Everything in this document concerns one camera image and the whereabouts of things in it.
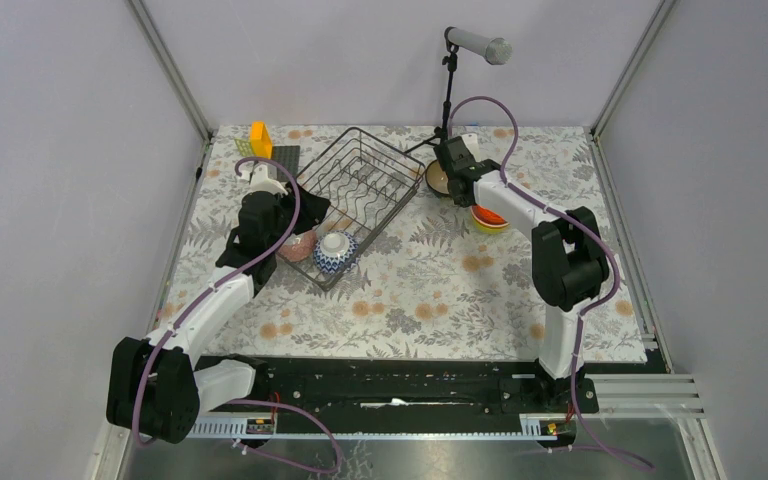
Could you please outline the dark teal bowl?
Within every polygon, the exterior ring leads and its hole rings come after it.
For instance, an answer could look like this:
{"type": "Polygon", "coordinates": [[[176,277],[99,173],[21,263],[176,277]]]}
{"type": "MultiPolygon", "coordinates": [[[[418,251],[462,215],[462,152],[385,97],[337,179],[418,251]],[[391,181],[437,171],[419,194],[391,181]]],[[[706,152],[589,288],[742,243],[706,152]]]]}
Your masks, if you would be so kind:
{"type": "Polygon", "coordinates": [[[449,197],[448,177],[438,160],[432,161],[425,170],[424,181],[431,193],[438,198],[449,197]]]}

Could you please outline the blue white patterned bowl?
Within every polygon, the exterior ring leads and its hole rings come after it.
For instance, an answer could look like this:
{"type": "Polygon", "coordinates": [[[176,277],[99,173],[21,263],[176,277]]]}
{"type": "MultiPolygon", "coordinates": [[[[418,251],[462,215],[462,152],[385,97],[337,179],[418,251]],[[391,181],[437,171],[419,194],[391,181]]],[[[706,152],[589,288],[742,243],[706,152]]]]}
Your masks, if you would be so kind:
{"type": "Polygon", "coordinates": [[[333,275],[354,261],[358,246],[356,239],[348,232],[329,232],[314,247],[314,264],[324,275],[333,275]]]}

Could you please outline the black wire dish rack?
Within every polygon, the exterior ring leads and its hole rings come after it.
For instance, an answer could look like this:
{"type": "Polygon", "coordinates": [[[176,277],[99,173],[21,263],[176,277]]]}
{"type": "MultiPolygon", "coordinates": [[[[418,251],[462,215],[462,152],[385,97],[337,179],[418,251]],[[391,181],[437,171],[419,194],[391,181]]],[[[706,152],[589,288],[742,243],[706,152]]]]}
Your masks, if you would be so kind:
{"type": "Polygon", "coordinates": [[[417,193],[425,166],[372,133],[349,127],[300,160],[296,179],[330,206],[315,231],[322,240],[342,231],[357,241],[355,263],[417,193]]]}

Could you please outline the orange bowl white inside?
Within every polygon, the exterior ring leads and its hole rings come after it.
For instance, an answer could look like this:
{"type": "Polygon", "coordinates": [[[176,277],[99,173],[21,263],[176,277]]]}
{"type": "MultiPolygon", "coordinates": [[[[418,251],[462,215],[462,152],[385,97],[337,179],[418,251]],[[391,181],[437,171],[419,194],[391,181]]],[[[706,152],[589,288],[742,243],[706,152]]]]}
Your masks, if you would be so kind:
{"type": "Polygon", "coordinates": [[[482,219],[484,222],[487,222],[487,223],[495,223],[495,224],[499,224],[499,223],[508,223],[508,222],[506,222],[506,221],[505,221],[503,218],[501,218],[501,217],[498,217],[498,216],[490,216],[490,217],[487,217],[487,216],[484,216],[484,215],[479,215],[479,214],[478,214],[478,213],[476,213],[475,211],[473,211],[473,212],[474,212],[474,213],[475,213],[477,216],[479,216],[479,217],[480,217],[480,218],[481,218],[481,219],[482,219]]]}

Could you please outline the solid orange bowl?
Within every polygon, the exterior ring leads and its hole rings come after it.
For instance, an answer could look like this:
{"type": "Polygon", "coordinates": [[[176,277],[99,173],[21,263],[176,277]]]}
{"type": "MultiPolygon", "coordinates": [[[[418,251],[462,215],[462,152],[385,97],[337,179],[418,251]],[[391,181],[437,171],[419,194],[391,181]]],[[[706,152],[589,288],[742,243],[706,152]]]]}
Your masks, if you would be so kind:
{"type": "Polygon", "coordinates": [[[473,207],[471,208],[471,212],[473,212],[473,211],[475,211],[475,212],[476,212],[476,213],[478,213],[479,215],[484,215],[484,216],[487,216],[487,217],[490,217],[490,216],[498,216],[498,217],[501,217],[501,216],[499,216],[498,214],[494,213],[493,211],[491,211],[491,210],[488,210],[488,209],[485,209],[485,208],[483,208],[483,207],[480,207],[480,206],[473,206],[473,207]]]}

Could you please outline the yellow-green bowl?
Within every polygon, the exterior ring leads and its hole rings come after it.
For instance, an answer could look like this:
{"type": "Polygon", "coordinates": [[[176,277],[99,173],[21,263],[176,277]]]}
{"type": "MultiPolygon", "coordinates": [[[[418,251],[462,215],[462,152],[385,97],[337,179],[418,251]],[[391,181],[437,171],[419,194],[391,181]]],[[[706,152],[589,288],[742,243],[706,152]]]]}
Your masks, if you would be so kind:
{"type": "Polygon", "coordinates": [[[509,224],[508,223],[499,223],[499,224],[487,223],[487,222],[484,222],[474,212],[470,212],[470,215],[471,215],[474,227],[478,231],[480,231],[482,233],[486,233],[486,234],[499,234],[499,233],[502,233],[502,232],[504,232],[505,230],[507,230],[509,228],[509,224]]]}

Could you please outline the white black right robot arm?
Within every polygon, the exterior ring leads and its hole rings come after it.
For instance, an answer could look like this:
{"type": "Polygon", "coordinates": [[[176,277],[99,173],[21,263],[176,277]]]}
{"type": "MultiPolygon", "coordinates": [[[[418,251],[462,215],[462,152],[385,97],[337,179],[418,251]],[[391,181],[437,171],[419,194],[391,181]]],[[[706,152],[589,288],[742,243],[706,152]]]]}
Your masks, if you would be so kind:
{"type": "Polygon", "coordinates": [[[434,147],[447,176],[448,194],[460,207],[482,207],[502,217],[531,244],[531,277],[546,304],[545,337],[537,359],[535,402],[557,412],[573,398],[583,366],[581,314],[597,299],[610,274],[609,258],[592,211],[562,211],[511,183],[493,160],[477,161],[464,135],[434,147]]]}

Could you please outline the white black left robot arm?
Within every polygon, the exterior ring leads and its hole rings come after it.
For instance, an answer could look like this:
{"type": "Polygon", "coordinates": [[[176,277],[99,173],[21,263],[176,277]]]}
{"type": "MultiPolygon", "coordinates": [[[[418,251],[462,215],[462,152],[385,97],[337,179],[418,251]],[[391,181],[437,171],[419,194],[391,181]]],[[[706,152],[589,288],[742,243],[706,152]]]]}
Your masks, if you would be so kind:
{"type": "Polygon", "coordinates": [[[218,331],[266,285],[277,250],[318,226],[330,206],[301,187],[246,194],[208,286],[171,322],[142,339],[125,337],[114,348],[107,421],[142,442],[175,444],[199,415],[233,399],[248,411],[264,407],[271,387],[256,365],[234,356],[205,368],[197,364],[218,331]]]}

